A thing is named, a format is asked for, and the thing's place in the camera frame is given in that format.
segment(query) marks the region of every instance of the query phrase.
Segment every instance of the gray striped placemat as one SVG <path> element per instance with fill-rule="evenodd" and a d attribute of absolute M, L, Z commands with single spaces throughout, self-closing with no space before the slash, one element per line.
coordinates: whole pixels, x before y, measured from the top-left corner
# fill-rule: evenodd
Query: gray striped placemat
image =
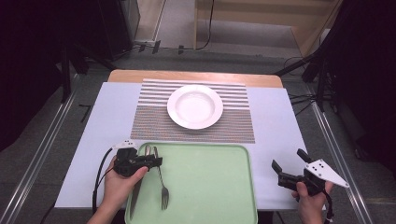
<path fill-rule="evenodd" d="M 214 90 L 223 102 L 221 118 L 202 130 L 190 130 L 174 123 L 167 112 L 170 95 L 185 85 L 205 85 Z M 139 95 L 132 139 L 255 143 L 248 94 L 244 84 L 207 81 L 144 79 Z"/>

